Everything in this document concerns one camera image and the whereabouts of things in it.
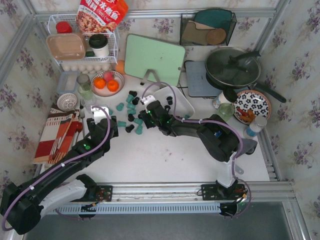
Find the black capsule lone front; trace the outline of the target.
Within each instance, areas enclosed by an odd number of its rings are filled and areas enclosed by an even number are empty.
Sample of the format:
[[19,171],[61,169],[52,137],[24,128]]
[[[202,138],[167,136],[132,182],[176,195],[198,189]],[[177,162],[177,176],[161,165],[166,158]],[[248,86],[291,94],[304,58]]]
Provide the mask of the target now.
[[166,106],[164,107],[164,109],[165,109],[166,111],[169,111],[169,110],[171,109],[171,107],[170,107],[169,105],[166,105]]

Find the white plastic storage basket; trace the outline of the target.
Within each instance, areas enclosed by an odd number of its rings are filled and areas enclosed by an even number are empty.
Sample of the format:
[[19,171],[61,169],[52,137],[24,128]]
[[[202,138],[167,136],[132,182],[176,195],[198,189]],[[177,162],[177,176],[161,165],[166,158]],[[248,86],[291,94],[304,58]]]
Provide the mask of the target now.
[[[182,92],[175,86],[172,86],[174,90],[175,97],[173,91],[168,87],[161,88],[154,92],[152,95],[158,101],[160,101],[163,107],[170,106],[170,110],[168,111],[169,114],[174,113],[174,103],[176,103],[175,115],[181,118],[190,118],[194,115],[195,109],[187,100],[187,98],[182,94]],[[169,105],[167,98],[172,97],[172,105]]]

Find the grey microfibre cloth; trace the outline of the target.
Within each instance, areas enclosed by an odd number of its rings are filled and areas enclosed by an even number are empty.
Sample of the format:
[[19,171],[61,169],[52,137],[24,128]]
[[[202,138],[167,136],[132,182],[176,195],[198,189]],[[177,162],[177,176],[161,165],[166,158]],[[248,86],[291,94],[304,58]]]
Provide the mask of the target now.
[[243,138],[242,142],[243,142],[242,153],[247,155],[252,155],[256,150],[258,142],[256,140],[247,139],[247,138]]

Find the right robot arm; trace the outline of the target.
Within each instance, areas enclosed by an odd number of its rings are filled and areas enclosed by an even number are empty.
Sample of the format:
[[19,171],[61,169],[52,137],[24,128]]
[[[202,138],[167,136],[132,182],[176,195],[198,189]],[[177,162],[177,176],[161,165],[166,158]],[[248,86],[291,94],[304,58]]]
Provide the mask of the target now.
[[232,158],[253,154],[257,141],[238,136],[217,114],[204,120],[178,119],[153,97],[149,100],[142,98],[141,102],[145,110],[140,112],[140,116],[148,129],[158,127],[165,136],[188,136],[201,140],[220,168],[215,183],[219,198],[226,200],[240,192],[242,187],[233,177],[235,167]]

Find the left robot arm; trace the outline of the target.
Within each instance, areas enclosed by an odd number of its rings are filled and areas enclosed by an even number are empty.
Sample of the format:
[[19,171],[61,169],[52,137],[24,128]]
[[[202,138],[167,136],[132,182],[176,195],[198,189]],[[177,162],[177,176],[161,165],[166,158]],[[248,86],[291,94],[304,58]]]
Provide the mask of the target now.
[[110,150],[110,140],[119,135],[117,118],[104,118],[97,124],[89,118],[87,125],[89,133],[60,161],[19,186],[12,182],[4,188],[0,203],[3,227],[9,223],[11,229],[24,235],[53,210],[95,194],[97,184],[86,174],[66,185],[63,182]]

